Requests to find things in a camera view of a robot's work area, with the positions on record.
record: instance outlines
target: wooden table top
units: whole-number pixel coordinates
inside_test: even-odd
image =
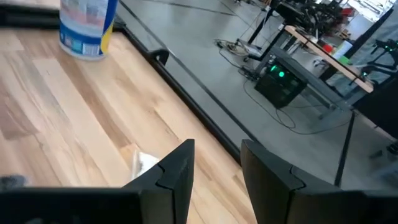
[[[87,62],[66,54],[56,31],[1,29],[0,67],[0,175],[120,187],[137,152],[161,159],[193,138],[188,222],[256,222],[240,166],[122,34]]]
[[[306,46],[313,50],[316,54],[321,56],[324,60],[326,60],[329,64],[331,64],[333,67],[335,67],[337,70],[339,70],[344,76],[349,78],[350,80],[354,80],[356,76],[353,74],[359,75],[358,70],[350,70],[349,68],[346,68],[342,66],[339,62],[334,60],[332,56],[323,50],[321,50],[317,45],[313,42],[308,42],[307,38],[304,37],[302,34],[298,33],[296,31],[296,28],[294,26],[285,26],[285,30],[292,34],[294,37],[297,38],[297,40],[306,43]],[[358,86],[360,86],[363,90],[367,91],[368,93],[371,93],[373,91],[373,84],[369,81],[362,81],[360,79],[355,79],[354,81]]]

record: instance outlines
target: concrete floor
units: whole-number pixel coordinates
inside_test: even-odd
[[[248,39],[257,26],[256,23],[265,16],[265,12],[257,17],[261,12],[258,7],[244,2],[241,5],[235,4],[233,0],[122,0],[122,2],[128,6],[133,15],[122,7],[118,9],[118,13],[128,21],[127,25],[133,33],[148,49],[165,47],[175,55],[167,62],[166,67],[169,72],[237,145],[240,145],[242,139],[249,138],[244,132],[246,128],[274,154],[325,181],[333,182],[347,125],[313,135],[295,134],[281,126],[270,117],[270,114],[275,117],[274,107],[253,89],[253,83],[247,82],[238,73],[238,69],[219,54],[219,50],[213,44],[214,39],[235,41],[241,36],[243,39]],[[257,45],[267,46],[267,40],[270,36],[275,36],[280,23],[280,19],[271,17],[270,23],[265,25],[257,38]],[[223,53],[235,64],[244,64],[242,58],[234,57],[227,52]],[[307,104],[302,96],[291,103],[294,106]],[[239,127],[228,116],[226,110],[230,111],[244,127]],[[318,109],[286,108],[285,112],[296,122],[296,131],[311,133],[319,130]],[[286,123],[289,122],[283,115],[282,119]],[[343,114],[339,121],[331,124],[331,127],[346,123],[348,120],[349,114]],[[390,143],[391,140],[382,131],[374,129],[366,118],[358,116],[354,125],[342,188],[391,188],[390,184],[371,175],[374,164],[368,159],[371,153],[384,149]]]

